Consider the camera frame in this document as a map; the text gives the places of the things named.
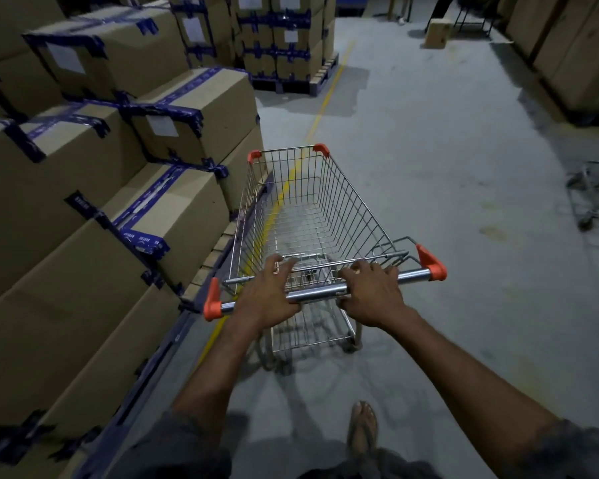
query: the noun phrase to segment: forearm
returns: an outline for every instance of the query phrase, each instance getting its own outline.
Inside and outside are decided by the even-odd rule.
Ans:
[[[231,391],[257,330],[244,316],[229,318],[204,361],[193,371],[172,410],[194,419],[211,443],[219,443]]]
[[[558,419],[460,347],[416,311],[388,320],[386,329],[413,357],[491,469],[502,477],[544,428]]]

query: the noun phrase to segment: yellow floor line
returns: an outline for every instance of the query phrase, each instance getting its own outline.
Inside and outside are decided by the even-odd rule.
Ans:
[[[306,135],[306,138],[304,139],[304,144],[314,143],[314,141],[312,139],[313,139],[313,136],[315,136],[315,132],[317,131],[317,126],[319,125],[319,121],[322,119],[322,116],[324,115],[324,112],[326,111],[326,107],[331,100],[331,96],[333,95],[333,91],[335,90],[337,81],[340,79],[340,77],[342,75],[342,71],[343,71],[344,67],[346,66],[346,62],[348,61],[348,56],[351,55],[351,51],[354,46],[355,46],[355,40],[352,40],[348,44],[348,47],[346,47],[346,52],[344,52],[342,60],[340,61],[339,68],[337,69],[335,77],[333,78],[333,83],[331,84],[331,87],[328,89],[328,92],[326,93],[326,96],[324,97],[324,101],[322,102],[322,106],[319,108],[319,111],[317,112],[317,115],[315,116],[315,120],[313,121],[313,124],[311,125],[311,127],[308,131],[308,134]],[[289,178],[282,186],[282,190],[278,196],[278,201],[280,198],[283,201],[284,195],[286,193],[288,193],[289,186],[290,186],[290,180],[292,180],[295,177],[295,173],[297,171],[299,164],[301,164],[301,162],[297,161],[295,163],[295,168],[291,168],[291,171],[289,171]],[[268,229],[270,229],[271,226],[273,225],[273,221],[275,220],[275,217],[277,216],[278,213],[279,213],[279,204],[276,203],[275,207],[273,208],[273,210],[271,212],[271,215],[268,217],[268,219],[266,220],[266,223],[264,224],[265,234],[263,235],[263,238],[259,239],[260,241],[266,241],[266,239],[264,237],[268,233]],[[200,363],[204,360],[204,358],[206,358],[206,355],[209,353],[209,351],[213,347],[215,340],[220,335],[220,331],[222,330],[222,327],[224,326],[226,319],[227,319],[227,316],[224,316],[215,325],[215,328],[213,329],[211,336],[209,336],[209,339],[206,342],[206,345],[204,345],[204,349],[202,349],[202,354],[200,354],[200,358],[198,358],[197,362],[195,363],[195,368],[200,366]]]

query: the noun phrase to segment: gray floor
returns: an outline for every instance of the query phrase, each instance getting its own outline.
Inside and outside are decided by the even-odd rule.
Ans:
[[[554,412],[599,426],[599,226],[579,233],[572,210],[584,201],[563,186],[567,170],[599,158],[599,129],[551,116],[505,43],[421,49],[423,2],[403,27],[337,20],[340,60],[353,46],[313,139],[328,144],[391,236],[414,237],[447,265],[447,281],[405,288],[407,302]],[[265,146],[303,144],[324,96],[258,92]],[[210,329],[194,326],[127,444],[168,406]],[[448,478],[493,477],[430,381],[371,329],[361,351],[297,353],[286,373],[249,357],[224,436],[233,477],[334,465],[360,399],[377,413],[380,446]]]

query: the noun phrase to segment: orange plastic corner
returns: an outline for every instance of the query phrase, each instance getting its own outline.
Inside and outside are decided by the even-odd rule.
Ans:
[[[331,156],[331,152],[328,151],[328,148],[324,143],[315,143],[313,145],[313,151],[320,151],[325,158],[329,158]]]
[[[417,244],[416,248],[420,262],[431,271],[431,280],[446,280],[446,277],[448,277],[446,265],[439,262],[439,259],[432,255],[422,244]]]
[[[261,158],[262,157],[262,152],[258,149],[255,149],[253,151],[251,151],[250,153],[248,153],[248,163],[249,164],[253,164],[253,160],[256,160],[257,158]]]
[[[220,301],[220,281],[214,277],[211,279],[209,293],[204,302],[204,318],[207,321],[222,317],[222,301]]]

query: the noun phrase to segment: gray sleeve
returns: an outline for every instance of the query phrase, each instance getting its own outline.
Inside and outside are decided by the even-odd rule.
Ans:
[[[562,420],[542,434],[521,461],[524,479],[599,479],[599,428]]]
[[[231,475],[229,452],[209,445],[189,417],[166,412],[138,443],[122,454],[109,479]]]

